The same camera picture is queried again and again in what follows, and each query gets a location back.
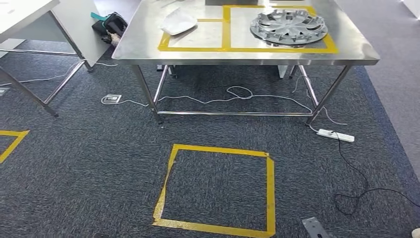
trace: floor socket cover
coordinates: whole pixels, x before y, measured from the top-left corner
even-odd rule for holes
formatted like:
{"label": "floor socket cover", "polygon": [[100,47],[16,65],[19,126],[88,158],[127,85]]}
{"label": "floor socket cover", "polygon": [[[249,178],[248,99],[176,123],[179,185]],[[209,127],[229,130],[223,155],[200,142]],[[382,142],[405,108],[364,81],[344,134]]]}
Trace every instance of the floor socket cover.
{"label": "floor socket cover", "polygon": [[8,90],[9,88],[0,88],[0,97],[3,96]]}
{"label": "floor socket cover", "polygon": [[122,95],[108,94],[104,98],[104,103],[118,103]]}

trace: electrical cord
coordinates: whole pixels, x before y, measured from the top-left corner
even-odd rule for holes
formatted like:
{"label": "electrical cord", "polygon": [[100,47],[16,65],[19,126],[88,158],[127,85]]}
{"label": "electrical cord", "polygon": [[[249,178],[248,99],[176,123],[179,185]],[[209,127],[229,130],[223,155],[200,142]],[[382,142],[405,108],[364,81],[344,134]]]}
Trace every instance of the electrical cord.
{"label": "electrical cord", "polygon": [[[353,166],[345,157],[344,157],[344,155],[343,155],[343,153],[342,153],[342,151],[341,151],[341,141],[340,141],[340,138],[338,137],[338,134],[336,133],[336,132],[332,132],[332,133],[335,133],[336,135],[337,135],[337,138],[338,138],[338,152],[340,153],[340,156],[343,158],[343,160],[346,162],[346,164],[348,165],[348,166],[350,166],[353,170],[355,170],[355,171],[357,171],[362,177],[363,177],[363,179],[365,180],[365,185],[364,185],[364,191],[360,194],[360,195],[357,195],[357,196],[350,196],[350,195],[345,195],[345,194],[342,194],[342,193],[336,193],[336,194],[334,194],[334,205],[335,205],[335,207],[337,208],[337,210],[339,211],[339,212],[341,212],[342,214],[344,214],[344,215],[353,215],[355,212],[356,212],[356,210],[357,210],[357,208],[359,207],[359,203],[360,203],[360,199],[363,197],[363,196],[365,196],[366,194],[368,194],[368,193],[370,193],[370,192],[373,192],[373,191],[379,191],[379,190],[381,190],[381,191],[391,191],[391,192],[394,192],[394,193],[397,193],[397,194],[399,194],[399,195],[401,195],[401,196],[403,196],[404,198],[406,198],[409,202],[411,202],[413,205],[415,205],[416,207],[419,207],[420,208],[420,205],[419,204],[416,204],[415,202],[413,202],[409,197],[407,197],[406,195],[404,195],[403,193],[401,193],[401,192],[399,192],[399,191],[396,191],[396,190],[393,190],[393,189],[389,189],[389,188],[372,188],[372,189],[369,189],[369,187],[370,187],[370,185],[369,185],[369,180],[366,178],[366,176],[365,176],[365,174],[363,174],[362,173],[362,171],[360,171],[359,169],[357,169],[355,166]],[[338,201],[337,201],[337,198],[338,197],[346,197],[346,198],[350,198],[350,199],[356,199],[356,204],[355,204],[355,206],[352,208],[352,210],[351,210],[351,212],[345,212],[345,211],[343,211],[341,208],[340,208],[340,206],[338,205]]]}
{"label": "electrical cord", "polygon": [[[52,78],[46,78],[46,79],[30,79],[30,80],[25,80],[25,81],[20,81],[20,83],[28,83],[28,82],[35,82],[35,81],[48,81],[48,80],[52,80],[52,79],[64,77],[64,76],[66,76],[73,69],[73,67],[75,65],[77,65],[78,63],[83,62],[83,61],[90,61],[90,62],[94,62],[94,64],[101,64],[101,65],[105,65],[105,66],[109,66],[109,67],[118,66],[117,64],[109,65],[109,64],[105,64],[105,63],[98,63],[98,62],[95,62],[95,61],[93,61],[91,59],[83,59],[81,61],[77,61],[76,63],[72,64],[65,74],[62,74],[62,75],[59,75],[59,76],[55,76],[55,77],[52,77]],[[11,83],[0,84],[0,87],[7,86],[7,85],[11,85]]]}
{"label": "electrical cord", "polygon": [[[237,95],[236,93],[234,93],[234,92],[231,91],[231,89],[233,89],[233,88],[241,88],[241,89],[247,90],[250,93],[250,96],[248,96],[248,97],[240,97],[239,95]],[[231,86],[231,87],[229,87],[229,88],[226,89],[226,92],[232,94],[235,97],[230,98],[230,99],[216,99],[216,100],[211,100],[211,101],[208,101],[208,102],[203,102],[203,101],[200,101],[200,100],[198,100],[196,98],[193,98],[193,97],[190,97],[190,96],[178,96],[178,97],[165,96],[165,97],[160,98],[158,101],[160,102],[160,101],[162,101],[162,100],[164,100],[166,98],[171,98],[171,99],[188,98],[188,99],[194,100],[196,102],[199,102],[201,104],[209,104],[209,103],[213,103],[213,102],[229,102],[229,101],[232,101],[234,99],[247,100],[247,99],[251,99],[251,98],[254,98],[254,97],[274,97],[274,98],[282,98],[282,99],[286,99],[286,100],[291,100],[291,101],[295,102],[296,104],[298,104],[299,106],[301,106],[301,107],[309,110],[310,113],[312,113],[312,110],[309,107],[307,107],[307,106],[299,103],[298,101],[296,101],[293,98],[282,97],[282,96],[277,96],[277,95],[254,95],[251,90],[249,90],[248,88],[245,88],[245,87],[241,87],[241,86]],[[126,103],[126,102],[135,103],[135,104],[141,105],[143,107],[147,107],[149,105],[149,104],[146,104],[145,105],[145,104],[141,104],[141,103],[138,103],[138,102],[134,102],[132,100],[125,100],[123,102],[118,102],[118,103],[106,103],[106,102],[104,102],[104,99],[105,98],[106,98],[106,96],[105,97],[102,97],[102,99],[101,99],[101,103],[102,104],[105,104],[105,105],[123,104],[123,103]]]}
{"label": "electrical cord", "polygon": [[[295,93],[295,92],[296,92],[296,90],[298,89],[298,83],[299,83],[299,79],[300,79],[301,77],[306,77],[307,79],[309,79],[309,77],[304,76],[304,75],[299,76],[299,77],[296,79],[295,89],[292,91],[292,93]],[[308,98],[311,98],[311,97],[309,96],[309,92],[308,92],[308,90],[306,90],[306,96],[307,96]],[[334,123],[334,124],[338,124],[338,125],[348,125],[347,123],[339,123],[339,122],[334,121],[334,120],[333,120],[333,119],[329,116],[327,108],[326,108],[326,107],[323,107],[323,109],[325,110],[325,114],[326,114],[327,118],[328,118],[328,119],[329,119],[332,123]]]}

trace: power strip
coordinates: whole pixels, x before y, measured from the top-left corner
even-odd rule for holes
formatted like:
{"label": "power strip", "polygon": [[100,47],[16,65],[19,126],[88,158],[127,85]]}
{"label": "power strip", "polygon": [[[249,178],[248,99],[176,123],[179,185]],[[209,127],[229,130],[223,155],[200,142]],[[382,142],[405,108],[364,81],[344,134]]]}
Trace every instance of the power strip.
{"label": "power strip", "polygon": [[338,132],[335,132],[335,131],[332,131],[332,130],[319,129],[316,134],[317,135],[322,135],[322,136],[325,136],[325,137],[328,137],[328,138],[337,139],[337,140],[354,142],[354,136],[341,134],[341,133],[338,133]]}

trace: white wall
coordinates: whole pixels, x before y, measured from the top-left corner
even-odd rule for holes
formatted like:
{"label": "white wall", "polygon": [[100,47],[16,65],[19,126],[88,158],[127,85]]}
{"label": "white wall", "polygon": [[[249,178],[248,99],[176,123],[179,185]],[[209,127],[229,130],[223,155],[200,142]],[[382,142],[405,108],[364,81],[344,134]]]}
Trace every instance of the white wall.
{"label": "white wall", "polygon": [[417,18],[420,19],[420,0],[404,0],[404,4]]}

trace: yellow tape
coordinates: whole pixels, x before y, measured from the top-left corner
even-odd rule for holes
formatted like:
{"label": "yellow tape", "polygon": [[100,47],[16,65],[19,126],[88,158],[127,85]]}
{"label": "yellow tape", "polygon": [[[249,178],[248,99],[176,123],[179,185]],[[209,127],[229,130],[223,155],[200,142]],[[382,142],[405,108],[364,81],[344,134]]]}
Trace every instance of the yellow tape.
{"label": "yellow tape", "polygon": [[210,232],[218,233],[231,236],[241,236],[241,237],[256,237],[256,238],[268,238],[274,234],[265,231],[255,231],[242,228],[233,228],[233,227],[223,227],[223,226],[214,226],[200,223],[192,222],[181,222],[174,220],[161,219],[157,222],[154,222],[153,225],[161,227],[171,227],[171,228],[181,228],[185,230],[199,231],[199,232]]}
{"label": "yellow tape", "polygon": [[[311,6],[269,6],[272,8],[285,9],[305,9],[309,14],[316,15],[316,11]],[[222,23],[222,45],[221,47],[170,47],[170,35],[164,33],[157,47],[160,51],[167,52],[254,52],[254,53],[308,53],[308,54],[337,54],[338,49],[332,37],[327,34],[323,38],[325,48],[233,48],[231,47],[231,8],[267,8],[258,5],[224,5],[222,19],[198,19],[199,22],[221,22]]]}
{"label": "yellow tape", "polygon": [[[267,182],[266,182],[267,184],[267,218],[266,218],[267,231],[255,231],[255,230],[250,230],[250,229],[214,226],[214,225],[207,225],[207,224],[162,219],[161,217],[162,217],[163,207],[165,204],[166,184],[169,178],[170,170],[172,169],[173,163],[175,161],[176,154],[178,153],[178,150],[193,150],[193,151],[265,157],[266,166],[267,166]],[[169,156],[168,170],[165,177],[165,181],[163,182],[162,191],[160,192],[159,199],[157,200],[157,204],[153,212],[153,218],[155,219],[155,222],[153,222],[153,225],[155,226],[181,228],[185,230],[210,232],[210,233],[218,233],[218,234],[233,235],[233,236],[268,238],[275,234],[274,161],[270,158],[268,153],[262,152],[262,151],[174,144],[172,147],[171,154]]]}
{"label": "yellow tape", "polygon": [[12,153],[16,146],[23,140],[23,138],[29,133],[26,131],[8,131],[0,130],[0,135],[5,136],[16,136],[17,138],[9,145],[9,147],[0,155],[0,164]]}
{"label": "yellow tape", "polygon": [[223,147],[182,145],[182,144],[174,144],[174,148],[179,149],[179,150],[195,150],[195,151],[216,152],[216,153],[225,153],[225,154],[238,154],[238,155],[267,157],[265,152],[254,151],[254,150],[241,150],[241,149],[231,149],[231,148],[223,148]]}
{"label": "yellow tape", "polygon": [[267,156],[267,232],[275,234],[274,161]]}
{"label": "yellow tape", "polygon": [[222,48],[230,49],[230,8],[223,6]]}

